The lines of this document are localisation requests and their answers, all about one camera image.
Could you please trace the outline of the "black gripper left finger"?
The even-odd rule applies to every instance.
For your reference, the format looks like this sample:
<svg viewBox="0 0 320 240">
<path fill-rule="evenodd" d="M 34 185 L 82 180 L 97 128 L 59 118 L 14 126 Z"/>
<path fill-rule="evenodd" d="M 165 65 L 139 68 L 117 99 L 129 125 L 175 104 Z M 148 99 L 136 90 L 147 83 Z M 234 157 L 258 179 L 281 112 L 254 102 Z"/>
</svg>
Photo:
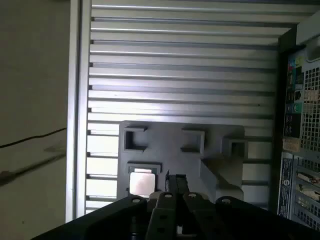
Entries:
<svg viewBox="0 0 320 240">
<path fill-rule="evenodd" d="M 36 236 L 37 240 L 174 240 L 177 177 L 167 173 L 165 191 L 149 198 L 128 195 Z"/>
</svg>

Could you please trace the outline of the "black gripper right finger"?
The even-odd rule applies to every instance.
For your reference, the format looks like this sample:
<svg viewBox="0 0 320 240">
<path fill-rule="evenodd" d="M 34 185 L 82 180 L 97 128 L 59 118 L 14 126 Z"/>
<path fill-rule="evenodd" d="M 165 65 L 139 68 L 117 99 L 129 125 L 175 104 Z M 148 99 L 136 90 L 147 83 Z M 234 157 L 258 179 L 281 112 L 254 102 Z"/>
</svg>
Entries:
<svg viewBox="0 0 320 240">
<path fill-rule="evenodd" d="M 176 176 L 179 240 L 318 240 L 320 233 L 231 196 L 214 203 Z"/>
</svg>

